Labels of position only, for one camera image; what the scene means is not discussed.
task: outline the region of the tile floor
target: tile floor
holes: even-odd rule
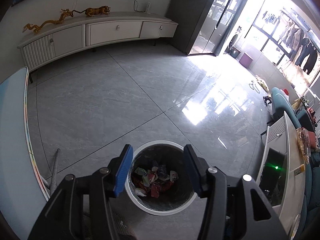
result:
[[[132,41],[83,51],[41,67],[28,85],[28,124],[41,175],[50,180],[61,149],[57,182],[90,175],[120,154],[153,140],[192,144],[228,175],[256,177],[270,119],[254,76],[229,55],[189,56],[170,45]],[[116,210],[138,239],[196,239],[205,200],[155,217],[125,192]]]

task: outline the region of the sofa armrest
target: sofa armrest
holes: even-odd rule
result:
[[[312,121],[310,119],[309,114],[305,109],[302,109],[298,114],[297,118],[299,120],[299,123],[302,127],[306,128],[310,132],[316,132],[315,128],[313,127]]]

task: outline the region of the tiled wall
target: tiled wall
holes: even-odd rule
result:
[[[299,98],[287,79],[260,50],[246,42],[244,38],[240,38],[235,47],[241,51],[240,55],[237,57],[238,59],[242,57],[244,52],[253,58],[253,61],[249,65],[249,70],[252,74],[258,75],[260,78],[264,79],[270,90],[273,87],[282,90],[287,89],[289,92],[290,104],[293,104],[294,101]]]

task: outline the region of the white tv cabinet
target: white tv cabinet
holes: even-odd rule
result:
[[[81,50],[110,43],[173,37],[177,23],[139,12],[78,16],[59,25],[47,24],[38,34],[29,31],[18,45],[29,71]]]

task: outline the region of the trash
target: trash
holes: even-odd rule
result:
[[[167,174],[166,165],[158,165],[156,161],[152,162],[151,170],[146,171],[138,167],[131,175],[136,195],[146,197],[150,192],[154,198],[158,198],[161,192],[169,190],[178,178],[177,172],[170,171],[170,175]]]
[[[146,194],[146,192],[142,189],[142,188],[136,188],[136,190],[135,190],[135,192],[136,192],[136,194],[138,195],[138,196],[140,196],[140,197],[146,197],[147,195],[145,195]]]

